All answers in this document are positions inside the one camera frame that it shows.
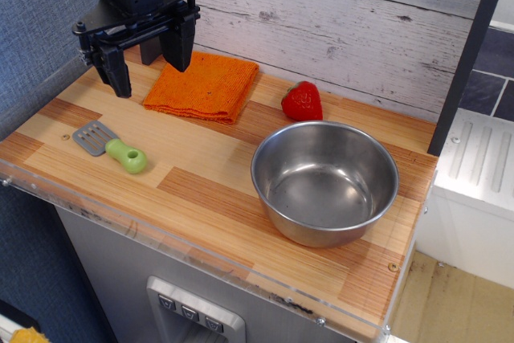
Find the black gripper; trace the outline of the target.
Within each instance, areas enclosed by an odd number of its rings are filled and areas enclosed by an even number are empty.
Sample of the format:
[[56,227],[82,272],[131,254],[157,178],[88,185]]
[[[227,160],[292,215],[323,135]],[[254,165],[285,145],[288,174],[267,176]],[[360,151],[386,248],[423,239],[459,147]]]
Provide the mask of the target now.
[[73,26],[85,63],[96,63],[100,78],[117,97],[132,88],[124,50],[158,36],[164,59],[179,72],[190,65],[199,7],[195,0],[98,0]]

